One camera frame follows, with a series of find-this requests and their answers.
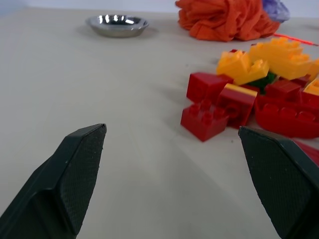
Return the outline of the red block with yellow stripe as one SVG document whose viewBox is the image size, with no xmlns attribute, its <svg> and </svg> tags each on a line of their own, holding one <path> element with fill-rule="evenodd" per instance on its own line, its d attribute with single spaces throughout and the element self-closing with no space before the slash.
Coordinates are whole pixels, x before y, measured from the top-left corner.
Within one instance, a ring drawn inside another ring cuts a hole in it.
<svg viewBox="0 0 319 239">
<path fill-rule="evenodd" d="M 225 110 L 229 116 L 228 126 L 245 126 L 252 112 L 257 91 L 227 83 L 219 94 L 216 106 Z"/>
</svg>

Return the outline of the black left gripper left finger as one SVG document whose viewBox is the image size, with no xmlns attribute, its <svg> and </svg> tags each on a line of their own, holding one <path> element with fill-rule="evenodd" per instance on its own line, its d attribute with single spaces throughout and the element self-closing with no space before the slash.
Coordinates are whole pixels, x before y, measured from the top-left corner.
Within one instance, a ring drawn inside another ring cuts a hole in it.
<svg viewBox="0 0 319 239">
<path fill-rule="evenodd" d="M 76 239 L 93 195 L 107 127 L 65 136 L 0 216 L 0 239 Z"/>
</svg>

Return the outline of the long red studded block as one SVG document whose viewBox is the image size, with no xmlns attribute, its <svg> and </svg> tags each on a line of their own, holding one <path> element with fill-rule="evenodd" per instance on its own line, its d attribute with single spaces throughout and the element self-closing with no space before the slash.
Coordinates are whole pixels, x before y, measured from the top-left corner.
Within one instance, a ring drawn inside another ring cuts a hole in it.
<svg viewBox="0 0 319 239">
<path fill-rule="evenodd" d="M 267 131 L 287 137 L 319 137 L 319 108 L 257 96 L 254 109 L 257 124 Z"/>
</svg>

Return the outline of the red cube block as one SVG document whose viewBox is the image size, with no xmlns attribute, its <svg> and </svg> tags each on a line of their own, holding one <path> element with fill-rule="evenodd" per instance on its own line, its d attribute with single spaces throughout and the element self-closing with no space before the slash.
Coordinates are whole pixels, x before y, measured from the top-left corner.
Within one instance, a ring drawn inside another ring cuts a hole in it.
<svg viewBox="0 0 319 239">
<path fill-rule="evenodd" d="M 189 76 L 186 97 L 194 103 L 209 99 L 216 104 L 221 91 L 226 84 L 233 84 L 234 80 L 226 76 L 203 72 L 191 73 Z"/>
</svg>

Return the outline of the small red studded block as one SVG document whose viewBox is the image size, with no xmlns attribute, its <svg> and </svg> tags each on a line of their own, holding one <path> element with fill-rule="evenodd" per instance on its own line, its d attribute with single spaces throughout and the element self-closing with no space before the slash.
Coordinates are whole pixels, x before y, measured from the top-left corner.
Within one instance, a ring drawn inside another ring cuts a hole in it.
<svg viewBox="0 0 319 239">
<path fill-rule="evenodd" d="M 180 124 L 200 141 L 205 142 L 223 132 L 229 116 L 223 108 L 205 99 L 183 109 Z"/>
</svg>

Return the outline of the red plastic building brick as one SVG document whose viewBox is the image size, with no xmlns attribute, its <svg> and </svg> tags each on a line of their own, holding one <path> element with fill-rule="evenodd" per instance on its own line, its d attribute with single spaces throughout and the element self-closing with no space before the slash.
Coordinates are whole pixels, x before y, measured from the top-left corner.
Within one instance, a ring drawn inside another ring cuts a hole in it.
<svg viewBox="0 0 319 239">
<path fill-rule="evenodd" d="M 296 100 L 301 86 L 289 80 L 278 80 L 265 87 L 265 96 L 283 101 L 293 102 Z"/>
</svg>

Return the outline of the round stainless steel dish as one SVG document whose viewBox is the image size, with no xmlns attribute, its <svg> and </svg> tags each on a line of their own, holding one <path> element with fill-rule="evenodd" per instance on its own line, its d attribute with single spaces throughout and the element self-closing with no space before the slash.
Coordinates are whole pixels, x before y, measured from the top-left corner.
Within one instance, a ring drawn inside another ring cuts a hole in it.
<svg viewBox="0 0 319 239">
<path fill-rule="evenodd" d="M 110 38 L 137 37 L 149 26 L 144 18 L 120 14 L 92 16 L 85 22 L 96 34 Z"/>
</svg>

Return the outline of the green building block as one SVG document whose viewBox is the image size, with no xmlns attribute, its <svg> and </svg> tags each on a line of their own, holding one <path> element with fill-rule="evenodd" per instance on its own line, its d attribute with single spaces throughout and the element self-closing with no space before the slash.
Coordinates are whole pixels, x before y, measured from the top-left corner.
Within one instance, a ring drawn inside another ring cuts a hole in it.
<svg viewBox="0 0 319 239">
<path fill-rule="evenodd" d="M 260 90 L 261 94 L 265 93 L 265 87 L 268 84 L 271 84 L 274 82 L 274 80 L 276 79 L 277 75 L 272 73 L 272 72 L 268 72 L 267 76 L 264 78 L 261 78 L 259 80 L 256 81 L 252 81 L 249 83 L 250 86 L 253 87 L 257 87 Z"/>
</svg>

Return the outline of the purple mesh bath pouf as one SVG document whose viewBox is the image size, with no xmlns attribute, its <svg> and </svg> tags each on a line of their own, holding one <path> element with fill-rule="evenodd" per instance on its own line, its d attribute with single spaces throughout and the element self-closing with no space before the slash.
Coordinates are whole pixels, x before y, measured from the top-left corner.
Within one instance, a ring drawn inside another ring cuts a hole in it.
<svg viewBox="0 0 319 239">
<path fill-rule="evenodd" d="M 290 11 L 281 0 L 262 0 L 263 9 L 273 21 L 283 23 L 290 19 Z"/>
</svg>

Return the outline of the orange mesh bath pouf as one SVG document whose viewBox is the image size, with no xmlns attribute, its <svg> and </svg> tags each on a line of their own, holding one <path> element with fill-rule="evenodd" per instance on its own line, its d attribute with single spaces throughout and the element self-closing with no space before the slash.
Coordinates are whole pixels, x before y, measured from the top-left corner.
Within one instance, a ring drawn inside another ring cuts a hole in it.
<svg viewBox="0 0 319 239">
<path fill-rule="evenodd" d="M 280 23 L 262 0 L 177 0 L 178 24 L 197 40 L 249 41 L 273 35 Z"/>
</svg>

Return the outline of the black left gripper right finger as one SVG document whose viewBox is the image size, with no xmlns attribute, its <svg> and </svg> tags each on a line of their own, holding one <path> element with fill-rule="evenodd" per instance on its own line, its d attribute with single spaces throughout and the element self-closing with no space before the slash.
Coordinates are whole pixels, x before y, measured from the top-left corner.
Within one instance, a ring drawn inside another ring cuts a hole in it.
<svg viewBox="0 0 319 239">
<path fill-rule="evenodd" d="M 281 239 L 319 239 L 319 149 L 261 129 L 238 130 L 252 182 Z"/>
</svg>

